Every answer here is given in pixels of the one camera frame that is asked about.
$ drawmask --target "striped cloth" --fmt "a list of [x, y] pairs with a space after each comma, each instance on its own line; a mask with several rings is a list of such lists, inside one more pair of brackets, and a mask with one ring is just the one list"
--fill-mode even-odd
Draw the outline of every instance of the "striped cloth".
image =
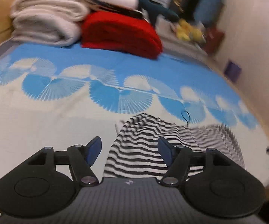
[[[143, 113], [123, 125], [110, 148], [103, 176], [161, 179], [168, 170], [157, 150], [157, 140], [161, 136], [174, 146], [184, 145], [193, 151], [205, 152], [206, 148], [214, 147], [245, 167], [239, 145], [226, 126], [186, 128]], [[191, 167], [188, 176], [202, 171], [203, 166]]]

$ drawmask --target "red blanket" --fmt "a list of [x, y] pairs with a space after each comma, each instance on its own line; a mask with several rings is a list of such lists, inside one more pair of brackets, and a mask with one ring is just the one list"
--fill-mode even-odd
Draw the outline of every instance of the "red blanket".
[[82, 47], [128, 52], [156, 59], [162, 44], [153, 27], [139, 20], [111, 12], [95, 12], [82, 25]]

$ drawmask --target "wall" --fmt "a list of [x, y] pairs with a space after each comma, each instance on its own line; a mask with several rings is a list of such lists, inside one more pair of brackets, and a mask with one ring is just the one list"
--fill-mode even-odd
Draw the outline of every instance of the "wall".
[[229, 59], [242, 68], [236, 86], [269, 126], [269, 0], [225, 0], [218, 27], [226, 32], [219, 68]]

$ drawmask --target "red object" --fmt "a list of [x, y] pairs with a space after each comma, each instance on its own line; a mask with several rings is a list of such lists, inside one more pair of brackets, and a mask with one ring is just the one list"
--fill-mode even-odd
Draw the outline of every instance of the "red object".
[[128, 52], [156, 59], [162, 52], [160, 38], [145, 20], [111, 12], [94, 12], [82, 25], [82, 47]]
[[207, 29], [205, 36], [206, 43], [203, 46], [203, 50], [210, 55], [218, 50], [224, 40], [225, 33], [218, 30], [216, 27], [213, 27]]

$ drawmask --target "white blanket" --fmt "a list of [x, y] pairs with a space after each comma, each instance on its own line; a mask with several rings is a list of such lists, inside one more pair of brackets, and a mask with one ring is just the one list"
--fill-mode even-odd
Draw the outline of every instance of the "white blanket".
[[15, 0], [11, 8], [11, 17], [15, 18], [24, 9], [44, 9], [58, 13], [68, 21], [82, 21], [90, 9], [78, 0]]
[[45, 9], [24, 9], [13, 21], [13, 40], [53, 46], [69, 46], [80, 38], [80, 27]]

